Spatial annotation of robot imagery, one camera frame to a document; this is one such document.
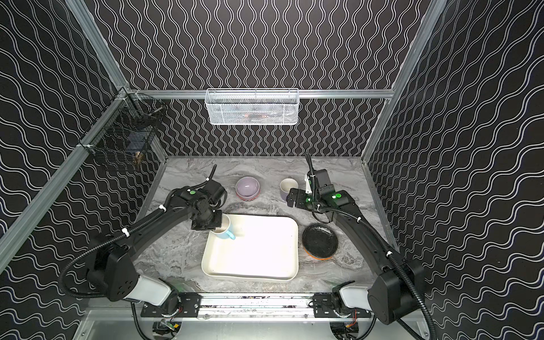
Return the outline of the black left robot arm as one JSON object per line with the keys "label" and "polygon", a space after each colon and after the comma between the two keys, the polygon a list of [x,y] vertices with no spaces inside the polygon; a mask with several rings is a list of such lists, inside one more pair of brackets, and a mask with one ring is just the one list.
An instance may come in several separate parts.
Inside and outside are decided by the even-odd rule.
{"label": "black left robot arm", "polygon": [[[59,273],[60,290],[79,299],[140,301],[157,307],[163,315],[175,314],[180,306],[179,291],[164,280],[139,274],[134,261],[148,246],[185,221],[190,221],[195,231],[219,229],[221,208],[227,197],[225,188],[212,175],[195,186],[173,189],[156,210],[123,228],[119,235],[91,242]],[[91,292],[77,292],[66,282],[68,271],[79,262],[85,263],[86,281],[94,288]]]}

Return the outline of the black round plate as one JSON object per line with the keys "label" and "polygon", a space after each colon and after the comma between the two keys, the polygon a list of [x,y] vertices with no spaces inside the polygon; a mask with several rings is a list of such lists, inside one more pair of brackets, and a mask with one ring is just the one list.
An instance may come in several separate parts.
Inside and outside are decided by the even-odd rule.
{"label": "black round plate", "polygon": [[321,257],[334,256],[339,246],[336,233],[320,224],[313,224],[304,229],[302,243],[307,252]]}

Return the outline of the light blue ceramic mug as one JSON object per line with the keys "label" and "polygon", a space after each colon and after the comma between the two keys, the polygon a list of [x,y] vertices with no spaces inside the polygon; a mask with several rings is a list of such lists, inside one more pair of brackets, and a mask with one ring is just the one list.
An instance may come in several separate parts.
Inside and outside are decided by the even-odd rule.
{"label": "light blue ceramic mug", "polygon": [[222,221],[219,228],[215,228],[211,231],[213,235],[215,235],[218,239],[230,239],[235,240],[236,236],[234,232],[232,232],[232,222],[229,217],[229,215],[223,214],[222,215]]}

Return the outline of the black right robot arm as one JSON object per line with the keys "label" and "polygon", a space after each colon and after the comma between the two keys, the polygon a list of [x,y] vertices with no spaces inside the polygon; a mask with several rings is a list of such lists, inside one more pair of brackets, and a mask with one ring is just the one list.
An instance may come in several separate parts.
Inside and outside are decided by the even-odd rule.
{"label": "black right robot arm", "polygon": [[309,167],[306,183],[309,189],[291,189],[287,205],[325,215],[351,240],[377,276],[367,290],[368,311],[383,324],[398,323],[413,338],[422,339],[402,318],[416,310],[422,312],[429,338],[438,334],[426,305],[424,269],[417,260],[407,261],[364,217],[347,191],[337,191],[325,169],[316,170],[310,154],[305,154]]}

